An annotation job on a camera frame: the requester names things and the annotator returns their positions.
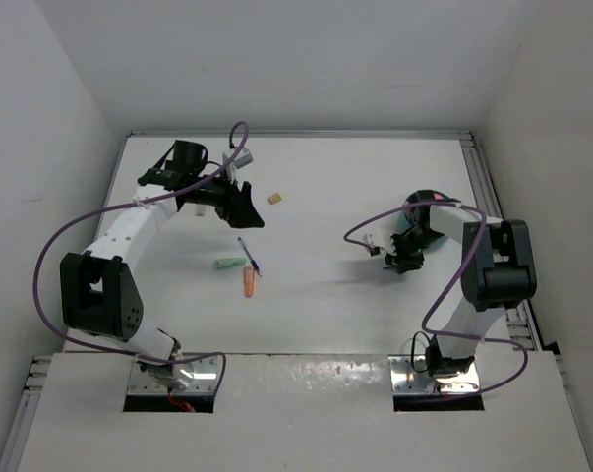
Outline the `blue ballpoint pen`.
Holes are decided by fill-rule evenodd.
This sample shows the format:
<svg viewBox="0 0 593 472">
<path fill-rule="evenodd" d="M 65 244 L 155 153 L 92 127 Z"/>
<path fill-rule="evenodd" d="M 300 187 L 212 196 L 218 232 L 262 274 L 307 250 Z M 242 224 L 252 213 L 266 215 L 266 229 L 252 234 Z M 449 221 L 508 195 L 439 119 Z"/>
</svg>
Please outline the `blue ballpoint pen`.
<svg viewBox="0 0 593 472">
<path fill-rule="evenodd" d="M 255 258 L 253 257 L 253 255 L 250 252 L 250 250 L 248 249 L 248 246 L 246 245 L 246 243 L 243 240 L 243 238 L 242 237 L 238 237 L 237 238 L 237 241 L 238 241 L 240 247 L 242 248 L 243 252 L 245 253 L 246 257 L 248 258 L 248 260 L 249 260 L 251 266 L 253 267 L 253 270 L 257 274 L 257 276 L 258 277 L 262 277 L 260 266 L 257 263 L 257 261 L 255 260 Z"/>
</svg>

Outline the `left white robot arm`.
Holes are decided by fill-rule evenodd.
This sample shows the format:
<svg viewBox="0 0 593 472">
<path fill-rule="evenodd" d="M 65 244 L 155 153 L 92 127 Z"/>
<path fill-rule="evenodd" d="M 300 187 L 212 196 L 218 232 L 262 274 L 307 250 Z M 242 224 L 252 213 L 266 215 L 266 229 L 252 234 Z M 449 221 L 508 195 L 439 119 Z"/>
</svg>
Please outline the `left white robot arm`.
<svg viewBox="0 0 593 472">
<path fill-rule="evenodd" d="M 252 162 L 244 146 L 231 145 L 214 177 L 205 172 L 208 149 L 177 140 L 138 180 L 135 200 L 96 241 L 60 264 L 64 324 L 104 337 L 137 355 L 142 371 L 159 382 L 180 375 L 174 361 L 179 341 L 151 324 L 133 271 L 152 239 L 186 203 L 213 207 L 234 229 L 262 228 L 252 203 L 252 185 L 238 182 L 237 169 Z"/>
</svg>

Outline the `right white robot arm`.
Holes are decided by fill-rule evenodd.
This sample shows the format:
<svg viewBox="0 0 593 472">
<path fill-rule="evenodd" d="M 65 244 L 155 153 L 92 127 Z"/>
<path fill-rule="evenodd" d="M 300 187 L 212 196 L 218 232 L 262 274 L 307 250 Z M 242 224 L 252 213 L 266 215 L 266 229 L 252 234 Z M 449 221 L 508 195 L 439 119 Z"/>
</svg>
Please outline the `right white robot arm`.
<svg viewBox="0 0 593 472">
<path fill-rule="evenodd" d="M 513 309 L 536 293 L 528 225 L 520 219 L 487 220 L 481 230 L 481 214 L 453 206 L 458 200 L 434 190 L 416 191 L 406 201 L 412 205 L 405 213 L 409 227 L 389 235 L 385 263 L 404 274 L 420 269 L 425 251 L 444 238 L 460 245 L 466 263 L 459 276 L 463 298 L 442 332 L 429 340 L 425 363 L 431 377 L 466 372 L 498 310 Z"/>
</svg>

